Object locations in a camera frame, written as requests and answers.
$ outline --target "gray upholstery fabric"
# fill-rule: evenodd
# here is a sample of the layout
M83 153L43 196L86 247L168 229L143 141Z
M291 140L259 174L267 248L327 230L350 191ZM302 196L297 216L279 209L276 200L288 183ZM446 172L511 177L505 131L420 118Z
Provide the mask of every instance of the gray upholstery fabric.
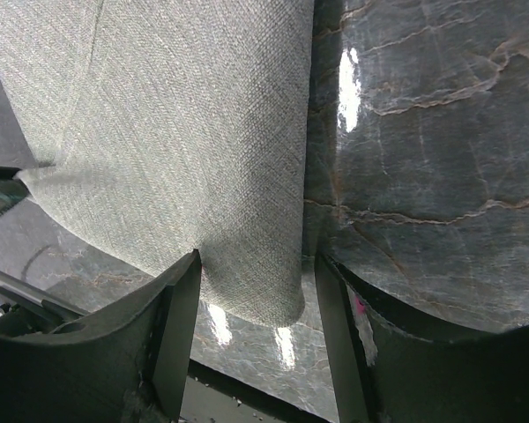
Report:
M199 248L202 298L303 309L313 2L0 0L0 77L56 221L158 275Z

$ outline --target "pink mark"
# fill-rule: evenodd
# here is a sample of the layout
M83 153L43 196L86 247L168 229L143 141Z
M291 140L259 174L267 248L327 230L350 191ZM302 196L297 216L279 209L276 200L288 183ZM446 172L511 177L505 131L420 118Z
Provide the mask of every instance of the pink mark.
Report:
M367 309L361 303L361 300L359 300L358 295L354 296L354 305L356 306L356 311L359 315L364 315L367 312Z

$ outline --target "fabric roll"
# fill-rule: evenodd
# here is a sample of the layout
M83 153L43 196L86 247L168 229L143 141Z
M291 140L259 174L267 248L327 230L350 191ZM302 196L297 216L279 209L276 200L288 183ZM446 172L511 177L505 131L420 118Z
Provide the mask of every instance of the fabric roll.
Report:
M0 78L61 225L153 276L200 249L202 299L303 310L313 2L0 0Z

